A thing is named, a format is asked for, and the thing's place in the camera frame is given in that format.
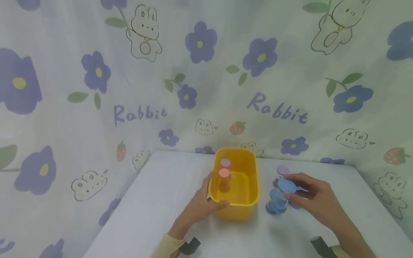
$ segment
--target yellow plastic basin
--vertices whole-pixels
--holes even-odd
[[[229,167],[221,166],[221,159],[229,159]],[[227,168],[230,171],[228,192],[219,190],[218,171]],[[216,214],[225,219],[245,221],[253,211],[259,198],[259,181],[255,154],[246,149],[223,148],[216,152],[214,168],[208,193],[215,202],[230,201],[231,205],[217,211]]]

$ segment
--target fabric backdrop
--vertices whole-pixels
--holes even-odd
[[[0,257],[81,257],[156,149],[355,166],[413,240],[412,9],[2,0]]]

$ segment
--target right hand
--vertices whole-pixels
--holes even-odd
[[[332,231],[338,231],[348,223],[352,224],[329,183],[304,173],[290,174],[284,177],[309,191],[297,191],[295,194],[284,193],[284,197],[293,204],[304,208],[321,224]]]

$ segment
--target left hand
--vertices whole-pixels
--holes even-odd
[[[211,198],[207,199],[208,185],[211,177],[212,172],[210,172],[204,179],[201,188],[195,193],[194,197],[192,197],[180,215],[183,220],[186,220],[191,225],[204,220],[212,213],[222,210],[230,205],[230,202],[226,200],[216,203],[211,201]]]
[[[175,220],[168,235],[175,239],[183,239],[189,228],[207,218],[212,213],[222,210],[230,205],[229,201],[213,202],[211,198],[207,199],[208,184],[212,177],[212,172],[204,179],[201,189],[190,200],[181,215]]]

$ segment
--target sleeve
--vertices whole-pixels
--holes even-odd
[[[165,234],[150,258],[175,258],[178,248],[185,243],[185,240],[177,240]]]
[[[340,246],[332,246],[331,250],[333,250],[337,258],[351,258]]]

